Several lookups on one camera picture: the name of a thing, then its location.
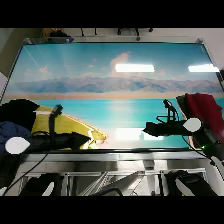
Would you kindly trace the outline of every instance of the blue sky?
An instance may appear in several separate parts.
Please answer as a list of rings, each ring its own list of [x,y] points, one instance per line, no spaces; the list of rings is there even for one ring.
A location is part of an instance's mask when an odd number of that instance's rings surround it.
[[[116,73],[116,63],[152,64],[154,73]],[[165,80],[217,81],[215,73],[190,73],[188,66],[210,64],[200,44],[73,43],[24,46],[13,82],[63,77],[141,76]]]

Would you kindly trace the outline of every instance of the sandy shore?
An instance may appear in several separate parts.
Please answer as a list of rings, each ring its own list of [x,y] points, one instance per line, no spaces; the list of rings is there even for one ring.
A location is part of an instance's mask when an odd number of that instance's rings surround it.
[[[6,93],[3,100],[97,100],[97,99],[164,99],[176,98],[185,92],[108,92],[108,93]],[[224,93],[207,93],[215,98],[224,98]]]

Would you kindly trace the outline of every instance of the yellow kayak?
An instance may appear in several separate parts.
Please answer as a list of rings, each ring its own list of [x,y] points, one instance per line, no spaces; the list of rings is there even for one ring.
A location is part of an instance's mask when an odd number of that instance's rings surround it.
[[[40,106],[36,110],[36,120],[34,122],[32,132],[47,131],[49,132],[48,120],[51,108]],[[59,115],[55,119],[55,132],[71,133],[77,132],[79,134],[90,137],[90,141],[81,146],[81,149],[97,149],[99,144],[102,144],[107,139],[107,134],[99,129],[87,124],[79,119],[69,115]]]

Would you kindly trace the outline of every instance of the mountain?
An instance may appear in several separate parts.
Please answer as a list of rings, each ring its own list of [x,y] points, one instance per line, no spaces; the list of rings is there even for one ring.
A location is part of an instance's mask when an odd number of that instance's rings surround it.
[[[131,79],[120,77],[72,77],[43,80],[38,82],[9,83],[7,91],[23,91],[33,93],[46,92],[111,92],[111,91],[153,91],[153,92],[222,92],[219,83],[208,80],[175,81],[154,80],[134,77]]]

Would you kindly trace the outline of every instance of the red cloth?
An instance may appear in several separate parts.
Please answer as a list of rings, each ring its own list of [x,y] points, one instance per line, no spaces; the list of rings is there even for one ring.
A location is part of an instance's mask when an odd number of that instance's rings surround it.
[[[212,95],[185,94],[186,102],[191,117],[198,117],[206,121],[210,129],[224,144],[224,120],[222,119],[222,107],[220,107]]]

